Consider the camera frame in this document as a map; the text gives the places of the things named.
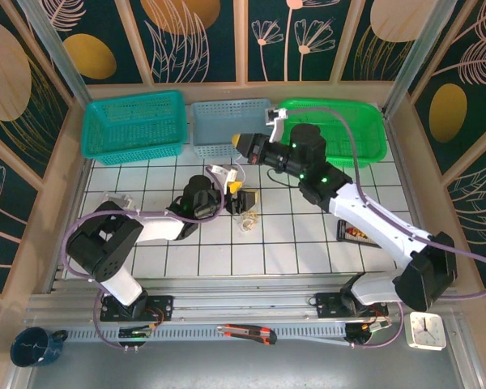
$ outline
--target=green basket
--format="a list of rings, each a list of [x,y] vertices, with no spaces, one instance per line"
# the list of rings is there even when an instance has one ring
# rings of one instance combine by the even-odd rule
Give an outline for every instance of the green basket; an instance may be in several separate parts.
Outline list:
[[[97,100],[87,105],[81,152],[104,165],[178,156],[187,139],[179,91]]]
[[[279,104],[280,108],[298,109],[325,107],[340,113],[351,127],[355,137],[358,165],[364,168],[386,156],[386,133],[382,115],[371,104],[357,101],[291,99]],[[281,143],[290,144],[292,128],[301,123],[320,127],[326,140],[327,161],[340,168],[354,167],[351,142],[343,124],[329,112],[307,112],[290,116],[284,123]]]

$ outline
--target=clock face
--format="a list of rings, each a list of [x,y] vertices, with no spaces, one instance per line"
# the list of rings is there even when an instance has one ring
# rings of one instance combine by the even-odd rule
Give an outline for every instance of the clock face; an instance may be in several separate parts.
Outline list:
[[[446,346],[445,328],[436,314],[412,312],[408,316],[409,344],[415,348],[443,349]]]

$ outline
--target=white clock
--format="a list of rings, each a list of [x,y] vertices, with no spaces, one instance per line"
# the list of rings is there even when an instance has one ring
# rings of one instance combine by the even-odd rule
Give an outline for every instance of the white clock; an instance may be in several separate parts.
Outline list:
[[[423,350],[442,350],[446,347],[445,326],[441,316],[426,312],[411,312],[405,316],[405,335],[408,345]]]

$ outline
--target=blue mug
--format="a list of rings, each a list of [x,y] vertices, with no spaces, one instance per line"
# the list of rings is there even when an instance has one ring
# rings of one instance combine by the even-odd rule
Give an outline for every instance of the blue mug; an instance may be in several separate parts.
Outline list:
[[[16,336],[11,345],[11,360],[18,367],[45,366],[56,361],[62,353],[65,330],[52,335],[40,327],[31,327]]]

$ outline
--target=gray basket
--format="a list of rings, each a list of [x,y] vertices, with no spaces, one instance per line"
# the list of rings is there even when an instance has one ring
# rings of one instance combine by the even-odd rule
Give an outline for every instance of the gray basket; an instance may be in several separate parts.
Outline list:
[[[235,134],[270,135],[266,126],[265,109],[268,99],[226,100],[194,103],[193,147],[198,158],[236,156],[232,145]]]

